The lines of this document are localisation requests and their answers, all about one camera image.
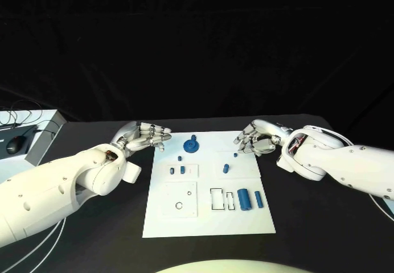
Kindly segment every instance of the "white robotic arm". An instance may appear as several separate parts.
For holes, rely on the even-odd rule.
[[[121,180],[134,183],[141,169],[126,157],[148,146],[162,151],[168,133],[167,128],[129,122],[109,144],[9,177],[0,184],[0,247],[50,227]]]
[[[259,156],[261,151],[266,151],[266,145],[276,144],[282,146],[276,165],[288,172],[315,181],[327,173],[346,187],[394,200],[392,151],[353,145],[337,133],[314,126],[292,131],[258,119],[250,124],[255,127],[250,134],[246,133],[252,125],[248,125],[233,140],[236,144],[242,139],[242,152],[253,152]]]

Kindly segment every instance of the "black table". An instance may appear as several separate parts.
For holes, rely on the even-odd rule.
[[[242,130],[261,118],[297,129],[328,128],[311,115],[147,121],[173,132]],[[43,163],[106,143],[126,122],[66,123]],[[135,184],[121,182],[103,197],[89,199],[67,217],[56,248],[37,272],[155,272],[210,259],[276,262],[313,272],[392,270],[394,223],[366,194],[343,187],[328,176],[308,181],[275,166],[279,151],[258,158],[275,234],[141,238],[152,149],[128,159],[141,167]],[[4,269],[37,245],[47,230],[0,249]],[[15,267],[28,272],[53,240]]]

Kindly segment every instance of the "black backdrop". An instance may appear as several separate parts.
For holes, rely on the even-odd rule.
[[[392,11],[220,1],[2,1],[0,105],[70,121],[307,113],[369,145],[392,101]]]

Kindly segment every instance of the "small blue object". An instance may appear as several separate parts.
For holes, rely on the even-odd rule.
[[[261,195],[259,195],[259,192],[253,192],[253,195],[255,195],[255,199],[256,199],[256,206],[258,208],[262,208],[262,201],[261,201]]]
[[[184,152],[188,152],[190,154],[199,150],[199,143],[196,141],[194,135],[191,135],[191,139],[184,141],[183,149],[184,149]]]
[[[250,210],[252,209],[252,205],[249,204],[248,190],[246,189],[239,189],[236,191],[236,193],[237,193],[240,210]]]
[[[227,164],[223,164],[223,173],[227,173],[227,168],[229,168]]]

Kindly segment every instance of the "white cable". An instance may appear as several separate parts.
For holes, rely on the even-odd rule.
[[[53,244],[53,246],[51,246],[48,252],[46,253],[43,259],[40,260],[38,264],[34,266],[33,270],[30,271],[30,273],[37,269],[37,267],[38,267],[40,264],[43,263],[44,259],[47,258],[48,254],[50,254],[50,252],[51,252],[51,250],[53,250],[53,248],[54,248],[54,246],[56,246],[56,243],[57,243],[57,241],[59,241],[59,238],[60,238],[60,235],[61,235],[61,232],[63,232],[63,225],[61,225],[61,228],[60,228],[60,232],[59,232],[59,235],[57,235],[57,239],[56,239],[56,241],[54,241],[54,244]]]
[[[8,272],[22,261],[24,259],[34,253],[34,251],[37,250],[37,248],[43,245],[43,243],[46,242],[47,238],[50,237],[50,235],[53,234],[57,226],[60,224],[60,221],[57,222],[56,226],[53,227],[51,231],[48,232],[48,234],[46,235],[43,241],[38,243],[38,245],[34,247],[34,249],[25,254],[25,256],[4,270],[1,271],[1,273]]]
[[[327,130],[327,129],[324,129],[324,128],[315,127],[315,126],[310,126],[310,125],[305,126],[305,127],[307,127],[307,129],[311,129],[311,130],[313,130],[313,128],[315,128],[315,129],[320,129],[320,130],[327,131],[330,134],[333,134],[334,136],[337,136],[339,138],[341,138],[341,140],[346,142],[346,144],[347,144],[349,146],[353,145],[353,143],[350,142],[350,140],[349,140],[343,135],[337,134],[336,132],[333,132],[333,131],[330,131],[330,130]],[[372,195],[370,195],[370,194],[367,194],[367,195],[369,195],[369,197],[370,197],[370,199],[372,199],[372,201],[373,201],[376,207],[379,208],[379,210],[383,212],[383,214],[386,215],[386,217],[394,221],[394,218],[388,215],[388,213],[386,213],[386,212],[383,211],[383,209],[380,208],[380,206],[379,206],[377,202],[375,201]]]
[[[370,194],[369,194],[369,197],[370,197],[370,199],[372,199],[375,205],[377,206],[379,210],[383,212],[383,214],[386,215],[386,217],[394,221],[392,217],[388,215],[388,213],[386,213],[386,212],[383,211],[383,209],[380,208],[380,206],[379,206],[377,202],[375,201],[375,199],[373,199],[373,197],[372,197]]]

